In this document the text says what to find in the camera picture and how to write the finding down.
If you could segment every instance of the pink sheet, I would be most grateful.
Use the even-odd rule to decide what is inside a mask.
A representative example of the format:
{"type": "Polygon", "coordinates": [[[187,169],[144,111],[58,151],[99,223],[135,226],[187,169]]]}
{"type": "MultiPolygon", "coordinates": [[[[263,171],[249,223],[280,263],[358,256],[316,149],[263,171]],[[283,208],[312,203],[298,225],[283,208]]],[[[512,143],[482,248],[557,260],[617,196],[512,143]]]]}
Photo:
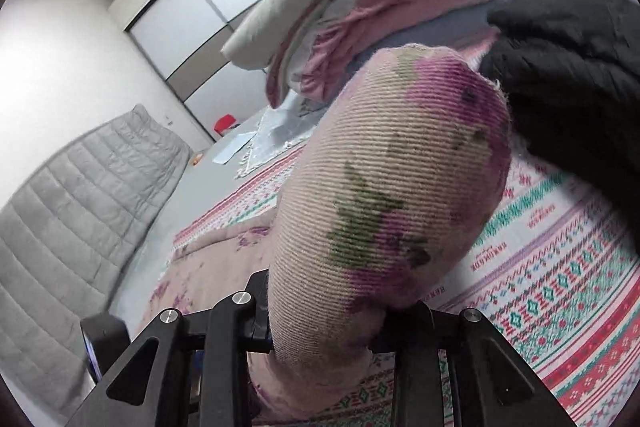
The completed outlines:
{"type": "Polygon", "coordinates": [[[351,59],[387,35],[445,14],[489,0],[358,0],[341,21],[317,37],[300,82],[311,100],[331,99],[343,85],[351,59]]]}
{"type": "Polygon", "coordinates": [[[242,223],[211,230],[176,250],[149,299],[138,332],[167,308],[183,314],[213,308],[244,288],[254,272],[268,268],[270,250],[264,240],[275,216],[275,209],[268,210],[242,223]]]}

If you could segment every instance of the gray blanket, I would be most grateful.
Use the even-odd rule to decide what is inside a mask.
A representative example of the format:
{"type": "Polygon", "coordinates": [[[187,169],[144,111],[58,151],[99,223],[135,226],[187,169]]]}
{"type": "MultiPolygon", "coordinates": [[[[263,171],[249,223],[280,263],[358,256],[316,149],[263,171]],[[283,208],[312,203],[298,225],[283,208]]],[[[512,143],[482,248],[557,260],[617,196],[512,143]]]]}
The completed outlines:
{"type": "Polygon", "coordinates": [[[80,319],[108,306],[190,155],[138,105],[50,158],[0,211],[0,358],[62,414],[81,399],[80,319]]]}

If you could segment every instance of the green leaf print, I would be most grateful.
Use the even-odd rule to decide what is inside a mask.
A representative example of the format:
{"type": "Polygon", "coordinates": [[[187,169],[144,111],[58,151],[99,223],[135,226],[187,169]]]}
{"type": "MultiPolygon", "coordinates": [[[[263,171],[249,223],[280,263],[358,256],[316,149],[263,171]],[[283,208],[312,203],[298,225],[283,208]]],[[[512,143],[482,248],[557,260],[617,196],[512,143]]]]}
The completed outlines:
{"type": "Polygon", "coordinates": [[[352,197],[338,195],[334,201],[337,219],[327,233],[331,240],[329,259],[346,269],[365,268],[372,261],[373,243],[383,218],[402,208],[403,203],[370,188],[349,162],[344,164],[344,176],[352,197]]]}

